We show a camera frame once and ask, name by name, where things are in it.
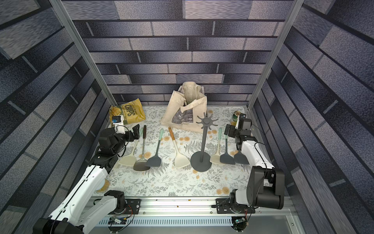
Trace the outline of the mint handle cream spatula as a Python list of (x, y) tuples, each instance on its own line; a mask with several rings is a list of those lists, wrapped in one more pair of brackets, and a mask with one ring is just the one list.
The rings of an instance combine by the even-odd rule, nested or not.
[(119, 165), (128, 166), (128, 167), (133, 167), (135, 165), (136, 157), (134, 155), (134, 151), (135, 151), (135, 149), (136, 149), (136, 147), (139, 143), (139, 139), (135, 140), (134, 142), (135, 142), (135, 144), (133, 146), (132, 152), (129, 155), (126, 155), (126, 156), (122, 157), (119, 160)]

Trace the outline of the mint handle grey turner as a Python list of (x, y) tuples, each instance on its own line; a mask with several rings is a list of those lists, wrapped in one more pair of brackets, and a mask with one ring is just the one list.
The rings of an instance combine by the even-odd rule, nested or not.
[(220, 156), (220, 163), (235, 165), (234, 158), (228, 153), (228, 136), (225, 135), (225, 153)]

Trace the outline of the dark brown handle utensil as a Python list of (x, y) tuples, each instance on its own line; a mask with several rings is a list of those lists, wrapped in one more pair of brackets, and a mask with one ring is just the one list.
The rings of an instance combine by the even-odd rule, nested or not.
[(133, 169), (135, 171), (147, 171), (150, 169), (150, 166), (147, 166), (147, 160), (145, 159), (145, 139), (146, 139), (146, 132), (147, 132), (147, 126), (145, 125), (143, 127), (143, 144), (142, 144), (142, 155), (141, 159), (138, 160), (134, 166)]

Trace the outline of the mint handle cream slotted turner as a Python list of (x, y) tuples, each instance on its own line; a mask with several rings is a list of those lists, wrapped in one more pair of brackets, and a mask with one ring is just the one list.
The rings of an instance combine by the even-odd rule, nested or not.
[(219, 128), (219, 134), (218, 134), (218, 144), (217, 144), (217, 151), (214, 155), (210, 156), (210, 162), (213, 164), (216, 164), (218, 166), (224, 166), (223, 163), (220, 162), (220, 141), (221, 141), (221, 136), (222, 136), (222, 129)]

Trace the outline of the mint handle grey ladle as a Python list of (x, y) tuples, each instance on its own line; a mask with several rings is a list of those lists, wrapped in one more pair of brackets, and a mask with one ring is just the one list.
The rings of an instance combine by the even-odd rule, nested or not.
[(146, 162), (146, 166), (148, 166), (148, 167), (159, 167), (159, 166), (161, 166), (162, 160), (158, 156), (158, 151), (159, 151), (159, 147), (160, 147), (160, 144), (161, 144), (161, 139), (162, 139), (162, 136), (163, 136), (163, 132), (164, 132), (164, 129), (161, 129), (160, 134), (159, 134), (158, 145), (157, 145), (157, 148), (156, 148), (155, 155), (153, 157), (149, 158)]

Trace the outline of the grey utensil rack stand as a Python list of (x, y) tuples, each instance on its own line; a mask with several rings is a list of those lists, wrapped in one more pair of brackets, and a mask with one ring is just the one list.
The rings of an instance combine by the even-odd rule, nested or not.
[(201, 121), (197, 122), (197, 124), (202, 124), (202, 129), (203, 129), (203, 138), (202, 138), (202, 145), (201, 145), (201, 150), (195, 152), (191, 156), (191, 166), (194, 170), (198, 172), (205, 172), (208, 171), (212, 163), (210, 162), (210, 155), (205, 152), (205, 145), (206, 145), (206, 137), (207, 137), (207, 132), (208, 129), (211, 130), (211, 126), (217, 126), (217, 124), (214, 124), (214, 121), (217, 121), (218, 119), (213, 120), (212, 119), (213, 114), (208, 116), (208, 113), (204, 113), (204, 117), (198, 117)]

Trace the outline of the wooden handle white utensil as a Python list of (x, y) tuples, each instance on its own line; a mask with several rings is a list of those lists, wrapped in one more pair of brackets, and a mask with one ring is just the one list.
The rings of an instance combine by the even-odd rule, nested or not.
[(179, 152), (172, 128), (169, 127), (168, 130), (169, 130), (173, 145), (176, 150), (176, 157), (174, 159), (174, 167), (179, 169), (179, 168), (184, 168), (190, 165), (190, 160)]

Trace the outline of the mint handle grey utensil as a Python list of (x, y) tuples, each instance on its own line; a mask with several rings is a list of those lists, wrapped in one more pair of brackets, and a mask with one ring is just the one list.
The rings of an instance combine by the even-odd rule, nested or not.
[(249, 165), (249, 155), (250, 155), (250, 150), (249, 150), (249, 145), (245, 141), (241, 145), (236, 145), (238, 153), (234, 155), (234, 160), (235, 163), (238, 164), (243, 164), (243, 165)]

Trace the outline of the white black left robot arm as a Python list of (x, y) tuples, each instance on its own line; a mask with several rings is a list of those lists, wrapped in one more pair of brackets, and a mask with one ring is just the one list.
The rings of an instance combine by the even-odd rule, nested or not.
[(138, 140), (140, 126), (124, 133), (116, 128), (107, 128), (99, 134), (99, 146), (89, 161), (85, 173), (67, 198), (48, 218), (39, 218), (33, 227), (34, 234), (88, 234), (106, 215), (122, 214), (128, 205), (124, 193), (110, 190), (90, 208), (83, 209), (94, 191), (100, 189), (107, 175), (116, 164), (120, 153), (125, 152), (127, 143)]

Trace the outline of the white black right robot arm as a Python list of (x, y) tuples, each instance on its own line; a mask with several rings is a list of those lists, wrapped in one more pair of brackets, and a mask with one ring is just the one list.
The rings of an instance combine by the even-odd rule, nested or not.
[(267, 160), (260, 149), (262, 143), (251, 135), (251, 128), (252, 120), (241, 114), (235, 126), (227, 125), (225, 129), (225, 135), (235, 139), (238, 153), (233, 160), (221, 156), (220, 162), (251, 166), (247, 187), (243, 190), (234, 189), (226, 207), (234, 213), (247, 208), (254, 212), (256, 207), (281, 210), (284, 206), (285, 175)]

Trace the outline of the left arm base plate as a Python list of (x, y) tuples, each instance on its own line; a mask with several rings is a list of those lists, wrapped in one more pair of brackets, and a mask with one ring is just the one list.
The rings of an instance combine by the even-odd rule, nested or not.
[(127, 199), (126, 208), (120, 213), (120, 215), (137, 215), (139, 214), (141, 205), (141, 199)]

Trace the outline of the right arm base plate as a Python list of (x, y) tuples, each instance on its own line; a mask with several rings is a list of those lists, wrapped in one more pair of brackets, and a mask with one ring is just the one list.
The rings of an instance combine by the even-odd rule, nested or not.
[(216, 199), (216, 204), (211, 205), (211, 208), (216, 209), (218, 214), (254, 214), (256, 211), (248, 205), (236, 204), (230, 202), (229, 198)]

